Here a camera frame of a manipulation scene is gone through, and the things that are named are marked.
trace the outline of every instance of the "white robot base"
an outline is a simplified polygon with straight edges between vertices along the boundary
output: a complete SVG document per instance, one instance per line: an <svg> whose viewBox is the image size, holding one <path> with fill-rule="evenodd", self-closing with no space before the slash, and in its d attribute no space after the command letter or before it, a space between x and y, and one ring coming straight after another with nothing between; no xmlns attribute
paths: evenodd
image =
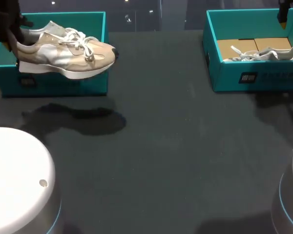
<svg viewBox="0 0 293 234"><path fill-rule="evenodd" d="M0 128L0 234L62 234L55 167L32 135Z"/></svg>
<svg viewBox="0 0 293 234"><path fill-rule="evenodd" d="M272 223L278 234L293 234L293 158L280 179L272 202Z"/></svg>

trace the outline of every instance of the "white shoelace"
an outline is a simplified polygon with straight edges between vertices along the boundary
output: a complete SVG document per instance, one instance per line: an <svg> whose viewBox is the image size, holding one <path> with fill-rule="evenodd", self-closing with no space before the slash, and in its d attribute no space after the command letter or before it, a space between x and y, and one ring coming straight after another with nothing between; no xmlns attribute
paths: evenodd
<svg viewBox="0 0 293 234"><path fill-rule="evenodd" d="M239 61L262 60L258 51L247 51L245 53L242 53L233 45L231 46L231 49L234 50L240 56L240 58L238 59Z"/></svg>
<svg viewBox="0 0 293 234"><path fill-rule="evenodd" d="M88 61L93 61L93 50L91 47L87 45L90 40L96 40L95 37L86 37L86 35L82 32L78 32L76 29L73 28L66 28L67 34L64 38L59 40L59 44L68 44L74 45L75 49L78 50L79 48L84 49L84 57Z"/></svg>

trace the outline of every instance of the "shoe box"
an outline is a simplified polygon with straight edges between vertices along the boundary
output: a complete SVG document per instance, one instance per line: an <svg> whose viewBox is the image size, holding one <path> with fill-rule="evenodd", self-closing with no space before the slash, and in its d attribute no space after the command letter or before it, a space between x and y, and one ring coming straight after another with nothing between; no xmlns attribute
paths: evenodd
<svg viewBox="0 0 293 234"><path fill-rule="evenodd" d="M108 43L105 12L23 14L39 29L53 21ZM28 74L18 71L17 59L0 43L0 90L2 97L64 97L106 95L108 71L92 78L71 80L59 73Z"/></svg>
<svg viewBox="0 0 293 234"><path fill-rule="evenodd" d="M267 47L293 46L293 8L286 29L278 22L279 9L209 10L203 48L212 88L221 91L293 91L293 60L230 61L242 53Z"/></svg>

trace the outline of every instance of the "white shoe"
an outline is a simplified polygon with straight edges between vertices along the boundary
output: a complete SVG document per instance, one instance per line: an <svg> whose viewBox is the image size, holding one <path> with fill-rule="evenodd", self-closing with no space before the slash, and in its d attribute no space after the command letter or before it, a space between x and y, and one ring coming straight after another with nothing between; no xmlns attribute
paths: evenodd
<svg viewBox="0 0 293 234"><path fill-rule="evenodd" d="M118 57L113 46L92 37L79 38L73 31L64 38L44 32L29 46L17 42L17 52L20 72L59 72L69 79L93 77Z"/></svg>
<svg viewBox="0 0 293 234"><path fill-rule="evenodd" d="M259 60L293 60L293 47L290 50L278 50L267 48L263 51L248 51L242 53L240 50L231 46L240 57L224 59L224 62L232 61L259 61Z"/></svg>
<svg viewBox="0 0 293 234"><path fill-rule="evenodd" d="M43 33L50 33L59 37L66 37L67 34L74 35L77 38L85 39L86 35L82 32L77 31L74 28L63 28L62 26L50 21L45 27L40 29L25 29L21 28L21 32L25 37L25 45L34 44ZM91 37L92 40L98 41L97 38Z"/></svg>

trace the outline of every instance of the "white sole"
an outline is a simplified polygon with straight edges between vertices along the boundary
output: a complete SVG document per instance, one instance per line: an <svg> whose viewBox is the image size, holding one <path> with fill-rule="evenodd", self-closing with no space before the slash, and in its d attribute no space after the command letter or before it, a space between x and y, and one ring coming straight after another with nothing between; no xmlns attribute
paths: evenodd
<svg viewBox="0 0 293 234"><path fill-rule="evenodd" d="M111 63L108 66L105 66L101 69L93 70L93 71L72 72L72 71L65 70L61 67L56 67L56 66L52 66L48 64L34 64L34 63L20 61L19 70L22 73L34 73L34 74L58 72L69 79L86 79L89 77L93 77L97 74L100 74L101 72L104 72L113 64L114 63Z"/></svg>

